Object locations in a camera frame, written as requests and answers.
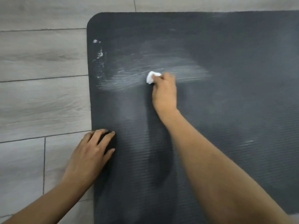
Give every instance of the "yoga mat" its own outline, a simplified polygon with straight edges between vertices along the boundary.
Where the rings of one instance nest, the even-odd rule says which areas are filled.
[[[99,13],[87,26],[92,129],[116,132],[95,223],[206,223],[152,106],[149,71],[178,109],[289,214],[299,212],[299,12]]]

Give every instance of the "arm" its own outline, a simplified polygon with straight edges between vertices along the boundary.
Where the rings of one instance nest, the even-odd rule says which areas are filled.
[[[13,215],[4,224],[55,224],[79,201],[110,159],[114,149],[104,151],[114,136],[107,130],[87,133],[74,150],[62,181],[50,192]]]
[[[212,223],[292,223],[288,215],[241,168],[176,108],[175,79],[153,76],[153,105],[168,129],[200,205]]]

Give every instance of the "white tissue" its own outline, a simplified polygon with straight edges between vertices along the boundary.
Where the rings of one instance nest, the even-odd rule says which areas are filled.
[[[155,75],[155,76],[161,76],[162,74],[158,73],[158,72],[154,72],[154,71],[151,71],[148,75],[147,75],[147,83],[148,84],[152,84],[154,82],[154,80],[152,79],[152,75]]]

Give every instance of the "gray laminate flooring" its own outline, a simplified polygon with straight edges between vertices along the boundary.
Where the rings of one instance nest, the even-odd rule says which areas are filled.
[[[0,223],[52,189],[91,130],[86,25],[99,12],[299,9],[299,0],[0,0]],[[92,188],[60,223],[93,223]]]

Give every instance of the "hand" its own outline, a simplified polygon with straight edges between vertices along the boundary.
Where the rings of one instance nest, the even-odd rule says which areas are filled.
[[[114,148],[110,149],[104,155],[105,149],[115,132],[105,135],[98,144],[101,135],[106,132],[107,130],[101,129],[84,135],[70,158],[62,182],[82,186],[86,190],[92,185],[103,166],[115,151]]]
[[[165,72],[160,77],[153,75],[154,88],[152,102],[154,108],[163,121],[171,112],[176,111],[176,79],[173,75]]]

